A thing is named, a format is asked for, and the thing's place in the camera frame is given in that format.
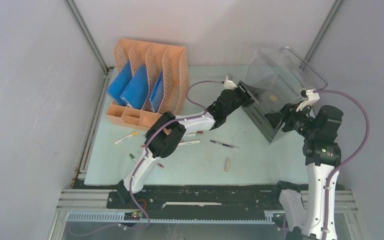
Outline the blue folder front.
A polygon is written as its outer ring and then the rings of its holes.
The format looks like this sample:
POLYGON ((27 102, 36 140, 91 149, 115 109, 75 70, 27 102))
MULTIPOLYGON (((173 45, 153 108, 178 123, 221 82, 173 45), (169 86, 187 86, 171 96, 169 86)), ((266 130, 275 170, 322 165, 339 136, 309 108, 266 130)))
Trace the blue folder front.
POLYGON ((131 62, 128 61, 107 88, 106 92, 108 95, 120 106, 126 106, 126 103, 121 98, 121 94, 124 92, 132 78, 131 62))

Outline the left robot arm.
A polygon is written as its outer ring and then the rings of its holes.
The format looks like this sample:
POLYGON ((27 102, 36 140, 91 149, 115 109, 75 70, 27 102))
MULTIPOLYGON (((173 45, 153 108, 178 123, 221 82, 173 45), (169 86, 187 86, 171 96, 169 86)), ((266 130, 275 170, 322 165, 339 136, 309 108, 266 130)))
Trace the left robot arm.
POLYGON ((157 163, 170 156, 178 147, 185 134, 197 131, 211 131, 222 126, 228 116, 241 107, 256 102, 263 90, 240 81, 223 81, 220 96, 197 114, 179 116, 167 111, 145 134, 145 146, 132 172, 116 186, 118 201, 125 208, 133 208, 138 202, 138 192, 157 163))

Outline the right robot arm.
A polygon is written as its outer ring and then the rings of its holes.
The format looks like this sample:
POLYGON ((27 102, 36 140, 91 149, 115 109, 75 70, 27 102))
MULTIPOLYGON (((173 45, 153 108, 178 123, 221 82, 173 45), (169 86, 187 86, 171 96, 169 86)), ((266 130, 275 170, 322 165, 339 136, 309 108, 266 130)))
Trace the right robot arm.
POLYGON ((307 203, 303 203, 297 184, 279 181, 271 194, 271 204, 284 209, 287 240, 336 240, 335 190, 342 153, 335 142, 343 112, 331 105, 320 108, 315 117, 311 107, 298 110, 286 104, 279 112, 267 113, 269 124, 287 133, 296 131, 304 138, 302 148, 308 176, 307 203))

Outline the clear plastic drawer cabinet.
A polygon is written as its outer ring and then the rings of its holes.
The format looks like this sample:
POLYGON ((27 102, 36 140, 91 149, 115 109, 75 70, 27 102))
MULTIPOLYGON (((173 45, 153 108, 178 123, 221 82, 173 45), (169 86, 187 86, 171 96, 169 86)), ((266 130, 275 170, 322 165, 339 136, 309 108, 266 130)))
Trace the clear plastic drawer cabinet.
POLYGON ((290 47, 256 50, 243 82, 264 91, 243 110, 270 144, 284 134, 270 126, 265 114, 279 112, 286 104, 300 104, 304 100, 303 90, 322 90, 328 86, 326 78, 290 47), (277 101, 271 101, 270 95, 276 96, 277 101))

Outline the small cork block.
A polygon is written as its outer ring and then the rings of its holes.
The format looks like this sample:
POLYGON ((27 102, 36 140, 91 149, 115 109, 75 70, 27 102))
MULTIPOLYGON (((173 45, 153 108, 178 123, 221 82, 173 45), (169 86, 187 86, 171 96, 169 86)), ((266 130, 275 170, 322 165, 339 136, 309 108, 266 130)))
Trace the small cork block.
POLYGON ((269 99, 272 101, 272 102, 276 102, 277 101, 277 97, 274 96, 274 95, 270 95, 269 99))

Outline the blue folder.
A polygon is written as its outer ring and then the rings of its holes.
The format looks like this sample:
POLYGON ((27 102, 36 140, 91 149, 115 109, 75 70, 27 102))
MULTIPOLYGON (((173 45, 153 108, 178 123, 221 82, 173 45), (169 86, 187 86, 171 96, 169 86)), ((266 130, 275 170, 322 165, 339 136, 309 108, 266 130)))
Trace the blue folder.
POLYGON ((142 64, 121 93, 121 100, 129 108, 141 110, 149 93, 147 68, 142 64))
POLYGON ((163 71, 160 72, 158 79, 156 81, 156 84, 149 96, 149 103, 151 111, 154 113, 157 113, 161 102, 164 97, 164 77, 163 77, 163 71))
POLYGON ((107 88, 106 92, 108 95, 120 106, 126 106, 126 103, 121 98, 121 94, 124 92, 132 78, 131 62, 128 61, 107 88))

